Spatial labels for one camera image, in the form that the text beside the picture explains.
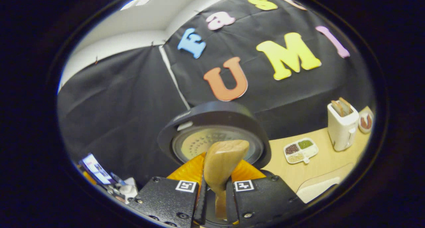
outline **spice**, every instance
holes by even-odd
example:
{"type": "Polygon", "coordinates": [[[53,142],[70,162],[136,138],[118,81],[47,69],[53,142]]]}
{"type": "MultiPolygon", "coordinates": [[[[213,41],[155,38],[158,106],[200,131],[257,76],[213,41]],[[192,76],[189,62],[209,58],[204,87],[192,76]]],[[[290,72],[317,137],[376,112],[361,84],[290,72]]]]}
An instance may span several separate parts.
{"type": "Polygon", "coordinates": [[[290,145],[289,147],[287,147],[287,148],[285,149],[285,153],[286,153],[287,155],[289,155],[289,154],[293,154],[293,153],[295,153],[295,152],[297,152],[297,151],[299,151],[299,149],[298,149],[298,147],[297,147],[295,144],[290,145]]]}
{"type": "Polygon", "coordinates": [[[304,141],[299,142],[298,145],[301,149],[304,149],[304,148],[308,148],[309,146],[313,145],[313,143],[310,140],[304,140],[304,141]]]}
{"type": "Polygon", "coordinates": [[[304,159],[304,155],[302,155],[302,153],[296,154],[296,155],[292,155],[291,157],[288,157],[288,161],[290,163],[296,163],[299,161],[302,161],[304,159]]]}

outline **ceiling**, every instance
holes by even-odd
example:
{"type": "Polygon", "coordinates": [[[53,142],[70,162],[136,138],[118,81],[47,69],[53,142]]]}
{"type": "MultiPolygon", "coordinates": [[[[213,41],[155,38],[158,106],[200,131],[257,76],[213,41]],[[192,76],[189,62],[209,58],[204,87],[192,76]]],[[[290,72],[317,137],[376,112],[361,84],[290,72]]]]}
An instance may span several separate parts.
{"type": "Polygon", "coordinates": [[[114,12],[87,34],[74,53],[102,39],[130,32],[160,30],[170,36],[197,13],[193,8],[201,7],[199,10],[202,10],[202,7],[208,7],[216,1],[220,0],[150,0],[144,5],[114,12]],[[173,25],[176,18],[182,18],[183,21],[173,25]]]}

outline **wooden table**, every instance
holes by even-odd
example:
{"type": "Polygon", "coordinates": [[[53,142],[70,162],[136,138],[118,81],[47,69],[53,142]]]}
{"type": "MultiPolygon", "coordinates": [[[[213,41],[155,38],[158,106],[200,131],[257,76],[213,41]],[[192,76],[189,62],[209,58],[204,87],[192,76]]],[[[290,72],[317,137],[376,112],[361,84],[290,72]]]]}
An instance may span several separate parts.
{"type": "MultiPolygon", "coordinates": [[[[365,107],[359,113],[370,110],[365,107]]],[[[369,134],[363,134],[357,127],[353,145],[344,151],[335,151],[328,134],[328,128],[322,128],[306,134],[270,140],[272,158],[263,169],[279,175],[288,186],[297,192],[300,186],[310,186],[338,176],[342,181],[354,168],[369,140],[369,134]],[[299,162],[289,164],[284,155],[284,147],[305,137],[311,138],[319,152],[310,158],[309,164],[299,162]]]]}

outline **white toaster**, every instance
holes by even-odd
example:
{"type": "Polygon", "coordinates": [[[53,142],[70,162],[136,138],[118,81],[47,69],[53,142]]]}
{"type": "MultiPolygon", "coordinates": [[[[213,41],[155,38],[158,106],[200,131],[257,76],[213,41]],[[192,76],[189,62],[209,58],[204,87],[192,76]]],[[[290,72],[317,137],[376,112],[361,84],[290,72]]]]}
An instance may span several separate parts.
{"type": "Polygon", "coordinates": [[[335,151],[345,150],[354,142],[359,113],[350,107],[353,112],[342,117],[334,110],[332,103],[328,104],[328,133],[335,151]]]}

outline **round lid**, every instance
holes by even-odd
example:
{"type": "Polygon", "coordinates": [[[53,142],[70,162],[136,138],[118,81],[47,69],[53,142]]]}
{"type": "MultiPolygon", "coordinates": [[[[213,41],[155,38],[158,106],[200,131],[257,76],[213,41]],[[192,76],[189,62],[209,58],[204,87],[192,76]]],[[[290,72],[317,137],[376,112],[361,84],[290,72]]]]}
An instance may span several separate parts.
{"type": "Polygon", "coordinates": [[[269,139],[258,121],[243,105],[208,102],[176,116],[158,135],[161,150],[183,164],[205,152],[214,143],[246,140],[249,151],[244,160],[257,168],[270,161],[269,139]]]}

